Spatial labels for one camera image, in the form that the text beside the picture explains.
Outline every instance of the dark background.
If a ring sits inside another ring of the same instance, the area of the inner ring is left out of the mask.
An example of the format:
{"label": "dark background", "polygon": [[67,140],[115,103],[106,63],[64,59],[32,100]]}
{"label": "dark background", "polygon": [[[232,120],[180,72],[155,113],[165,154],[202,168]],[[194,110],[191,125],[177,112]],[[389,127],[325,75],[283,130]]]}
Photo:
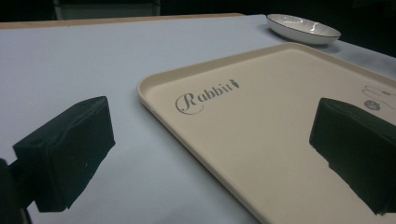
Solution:
{"label": "dark background", "polygon": [[[150,0],[61,0],[63,4],[131,4]],[[0,21],[55,20],[52,0],[2,0]],[[162,15],[238,12],[287,14],[319,21],[341,40],[396,57],[396,2],[353,7],[353,0],[162,0]]]}

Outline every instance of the bowl rim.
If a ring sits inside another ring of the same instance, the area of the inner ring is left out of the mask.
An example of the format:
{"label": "bowl rim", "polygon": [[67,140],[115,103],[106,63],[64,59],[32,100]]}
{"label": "bowl rim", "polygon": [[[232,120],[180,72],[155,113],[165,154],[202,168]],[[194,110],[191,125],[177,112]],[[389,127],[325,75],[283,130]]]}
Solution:
{"label": "bowl rim", "polygon": [[338,38],[339,38],[339,37],[341,36],[341,32],[339,32],[338,30],[332,28],[331,26],[328,26],[328,25],[323,24],[323,23],[321,23],[321,24],[324,25],[324,26],[326,26],[326,27],[329,27],[329,28],[331,28],[331,29],[334,29],[334,31],[338,32],[339,35],[317,35],[317,34],[308,33],[308,32],[306,32],[306,31],[297,30],[297,29],[291,28],[291,27],[289,27],[289,26],[285,26],[285,25],[282,24],[282,23],[279,23],[279,22],[277,22],[277,21],[272,20],[271,18],[269,18],[269,16],[272,16],[272,15],[289,16],[289,17],[294,17],[294,18],[306,20],[306,21],[311,21],[311,20],[309,20],[309,19],[304,19],[304,18],[301,18],[301,17],[296,17],[296,16],[285,15],[285,14],[268,14],[268,15],[266,15],[267,20],[272,21],[272,22],[274,22],[274,23],[276,23],[276,24],[279,24],[279,25],[281,25],[281,26],[283,26],[283,27],[286,27],[286,28],[288,28],[288,29],[291,29],[291,30],[294,30],[294,31],[297,31],[297,32],[301,32],[301,33],[303,33],[303,34],[307,34],[307,35],[316,35],[316,36],[327,37],[327,38],[335,38],[335,37],[338,37]]}

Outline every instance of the plastic tray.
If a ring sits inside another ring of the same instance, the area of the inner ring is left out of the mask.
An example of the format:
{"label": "plastic tray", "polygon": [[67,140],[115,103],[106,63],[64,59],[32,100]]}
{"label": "plastic tray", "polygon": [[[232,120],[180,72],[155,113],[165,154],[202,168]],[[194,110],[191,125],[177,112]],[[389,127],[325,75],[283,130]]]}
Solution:
{"label": "plastic tray", "polygon": [[396,124],[396,80],[299,44],[144,78],[142,103],[261,222],[395,223],[310,145],[321,97]]}

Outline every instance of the table surface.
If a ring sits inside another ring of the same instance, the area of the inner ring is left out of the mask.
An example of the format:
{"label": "table surface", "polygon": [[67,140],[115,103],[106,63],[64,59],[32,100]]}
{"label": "table surface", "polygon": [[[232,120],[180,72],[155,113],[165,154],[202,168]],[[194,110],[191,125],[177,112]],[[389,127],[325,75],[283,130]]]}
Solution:
{"label": "table surface", "polygon": [[[34,223],[259,223],[141,105],[136,85],[288,40],[263,15],[176,18],[0,23],[0,158],[12,163],[16,142],[95,96],[107,96],[115,134],[71,208],[40,214],[31,204]],[[387,55],[342,41],[313,48],[396,78],[396,59]]]}

